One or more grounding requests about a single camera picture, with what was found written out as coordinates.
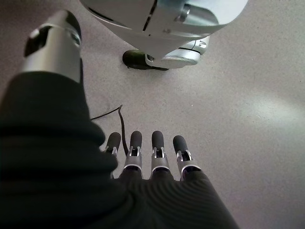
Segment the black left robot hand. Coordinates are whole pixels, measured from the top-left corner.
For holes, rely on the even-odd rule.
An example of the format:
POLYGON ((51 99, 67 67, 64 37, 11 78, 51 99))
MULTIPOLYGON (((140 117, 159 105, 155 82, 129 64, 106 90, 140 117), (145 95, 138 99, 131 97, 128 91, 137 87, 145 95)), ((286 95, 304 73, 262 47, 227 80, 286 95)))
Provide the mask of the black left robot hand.
POLYGON ((153 168, 140 165, 142 136, 131 135, 118 178, 121 136, 89 115, 81 29, 67 10, 29 36, 22 70, 0 104, 0 226, 3 229, 236 229, 185 139, 173 146, 181 179, 165 164, 162 133, 152 135, 153 168))

